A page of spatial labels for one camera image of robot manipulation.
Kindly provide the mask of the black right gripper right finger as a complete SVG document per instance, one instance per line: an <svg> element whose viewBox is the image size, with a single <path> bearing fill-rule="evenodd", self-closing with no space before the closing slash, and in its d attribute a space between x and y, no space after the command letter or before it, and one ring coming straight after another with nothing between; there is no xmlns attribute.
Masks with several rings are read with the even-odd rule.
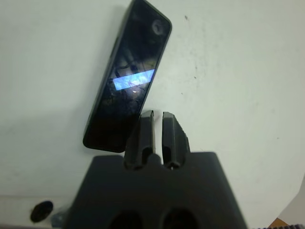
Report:
<svg viewBox="0 0 305 229"><path fill-rule="evenodd" d="M162 155L166 168L180 168L190 153L186 133L174 114L163 112L162 122Z"/></svg>

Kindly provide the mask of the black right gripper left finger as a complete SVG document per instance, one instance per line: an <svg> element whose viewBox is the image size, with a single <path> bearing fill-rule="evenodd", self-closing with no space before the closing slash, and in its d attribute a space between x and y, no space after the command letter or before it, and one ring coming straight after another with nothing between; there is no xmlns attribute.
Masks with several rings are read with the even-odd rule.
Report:
<svg viewBox="0 0 305 229"><path fill-rule="evenodd" d="M124 166L128 170L143 168L155 153L154 112L141 114L126 143Z"/></svg>

